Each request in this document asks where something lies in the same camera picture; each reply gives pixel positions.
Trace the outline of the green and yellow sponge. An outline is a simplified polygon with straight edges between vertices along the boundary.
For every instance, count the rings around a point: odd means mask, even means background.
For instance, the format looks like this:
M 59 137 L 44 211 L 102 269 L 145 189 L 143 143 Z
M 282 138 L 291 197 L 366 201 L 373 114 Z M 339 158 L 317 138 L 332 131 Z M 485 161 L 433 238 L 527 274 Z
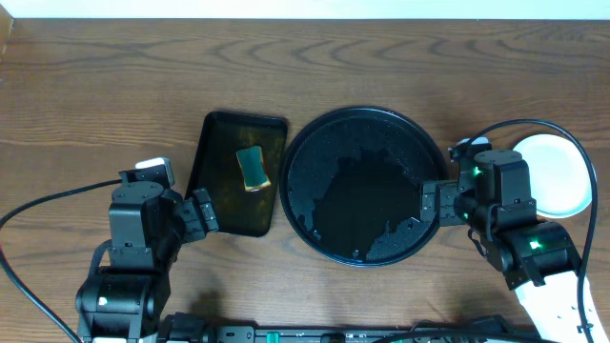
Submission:
M 239 150 L 236 152 L 236 158 L 242 172 L 246 192 L 257 192 L 271 185 L 260 146 Z

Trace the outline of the light blue plate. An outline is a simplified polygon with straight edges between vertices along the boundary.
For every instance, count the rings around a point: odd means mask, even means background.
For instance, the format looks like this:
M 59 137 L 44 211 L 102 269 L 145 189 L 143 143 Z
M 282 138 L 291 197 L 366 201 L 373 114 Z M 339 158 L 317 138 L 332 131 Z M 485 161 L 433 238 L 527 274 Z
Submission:
M 519 141 L 514 151 L 528 165 L 538 215 L 567 218 L 591 204 L 589 173 L 571 141 L 552 134 L 535 134 Z

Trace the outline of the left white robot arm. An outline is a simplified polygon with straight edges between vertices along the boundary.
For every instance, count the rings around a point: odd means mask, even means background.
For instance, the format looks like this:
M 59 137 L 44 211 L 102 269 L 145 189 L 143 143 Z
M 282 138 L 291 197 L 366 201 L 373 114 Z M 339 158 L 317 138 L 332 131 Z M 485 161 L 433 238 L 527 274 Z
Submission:
M 109 208 L 111 241 L 98 247 L 110 264 L 91 264 L 76 296 L 78 336 L 137 342 L 158 332 L 171 294 L 170 269 L 181 247 L 216 232 L 212 199 L 198 189 L 188 199 L 152 181 L 122 183 Z

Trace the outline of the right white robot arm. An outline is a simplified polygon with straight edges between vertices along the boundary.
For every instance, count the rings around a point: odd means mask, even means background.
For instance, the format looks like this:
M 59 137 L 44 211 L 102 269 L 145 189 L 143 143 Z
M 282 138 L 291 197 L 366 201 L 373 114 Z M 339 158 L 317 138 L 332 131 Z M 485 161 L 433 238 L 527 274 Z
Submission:
M 479 252 L 503 275 L 541 338 L 607 341 L 590 285 L 578 281 L 580 255 L 561 224 L 538 218 L 521 154 L 483 144 L 469 148 L 458 163 L 457 180 L 422 184 L 421 221 L 468 225 Z

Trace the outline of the black rectangular tray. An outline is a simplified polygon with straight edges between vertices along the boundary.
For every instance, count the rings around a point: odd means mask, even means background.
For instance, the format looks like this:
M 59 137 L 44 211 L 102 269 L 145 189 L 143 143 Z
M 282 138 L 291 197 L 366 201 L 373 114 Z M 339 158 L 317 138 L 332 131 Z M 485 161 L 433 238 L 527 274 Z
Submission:
M 287 131 L 287 122 L 279 117 L 226 111 L 207 114 L 185 196 L 206 189 L 221 232 L 265 235 L 273 218 Z M 260 148 L 261 170 L 269 184 L 248 191 L 244 176 L 254 171 L 240 166 L 237 153 L 254 147 Z

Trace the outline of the round black tray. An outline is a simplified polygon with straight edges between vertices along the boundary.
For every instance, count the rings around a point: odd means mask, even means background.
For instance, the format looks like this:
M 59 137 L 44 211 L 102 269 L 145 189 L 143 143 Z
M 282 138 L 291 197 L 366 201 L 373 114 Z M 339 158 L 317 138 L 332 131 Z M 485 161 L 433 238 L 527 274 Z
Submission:
M 280 169 L 282 208 L 313 250 L 355 267 L 391 265 L 436 234 L 420 215 L 421 188 L 448 179 L 432 137 L 410 118 L 379 107 L 326 113 L 301 130 Z

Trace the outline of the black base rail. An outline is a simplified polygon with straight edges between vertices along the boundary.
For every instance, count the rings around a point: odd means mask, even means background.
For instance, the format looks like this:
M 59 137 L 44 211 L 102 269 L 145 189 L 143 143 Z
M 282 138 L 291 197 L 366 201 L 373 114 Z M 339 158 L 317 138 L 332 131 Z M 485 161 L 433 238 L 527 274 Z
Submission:
M 166 317 L 156 335 L 157 343 L 421 343 L 421 342 L 540 342 L 533 331 L 519 330 L 494 315 L 464 325 L 422 320 L 407 328 L 366 327 L 261 327 L 252 322 L 212 322 L 189 313 Z

